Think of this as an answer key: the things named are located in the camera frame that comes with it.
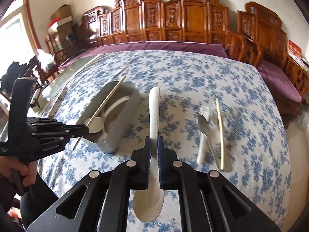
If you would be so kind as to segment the person's left hand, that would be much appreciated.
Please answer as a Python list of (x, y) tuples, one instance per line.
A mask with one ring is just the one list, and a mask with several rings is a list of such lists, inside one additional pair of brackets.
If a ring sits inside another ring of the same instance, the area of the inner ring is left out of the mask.
[(17, 157), (14, 156), (1, 156), (1, 175), (6, 178), (10, 183), (13, 183), (12, 171), (15, 170), (23, 176), (23, 186), (28, 187), (33, 185), (36, 181), (38, 161), (23, 164)]

